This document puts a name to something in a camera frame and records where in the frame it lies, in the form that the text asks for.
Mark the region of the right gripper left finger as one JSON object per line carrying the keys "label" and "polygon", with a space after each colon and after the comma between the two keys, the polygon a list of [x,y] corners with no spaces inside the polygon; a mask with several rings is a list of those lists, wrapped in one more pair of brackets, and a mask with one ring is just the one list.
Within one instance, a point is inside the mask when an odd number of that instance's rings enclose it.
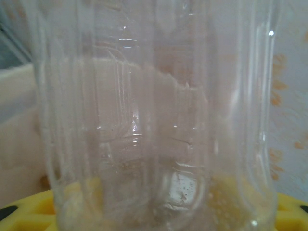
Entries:
{"label": "right gripper left finger", "polygon": [[0,231],[56,231],[52,190],[17,200],[0,209]]}

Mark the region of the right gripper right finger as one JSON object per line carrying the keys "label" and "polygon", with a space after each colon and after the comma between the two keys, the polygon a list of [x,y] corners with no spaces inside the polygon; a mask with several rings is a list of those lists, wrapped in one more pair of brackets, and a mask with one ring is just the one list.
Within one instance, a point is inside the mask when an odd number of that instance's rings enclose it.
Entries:
{"label": "right gripper right finger", "polygon": [[276,231],[308,231],[308,203],[278,194]]}

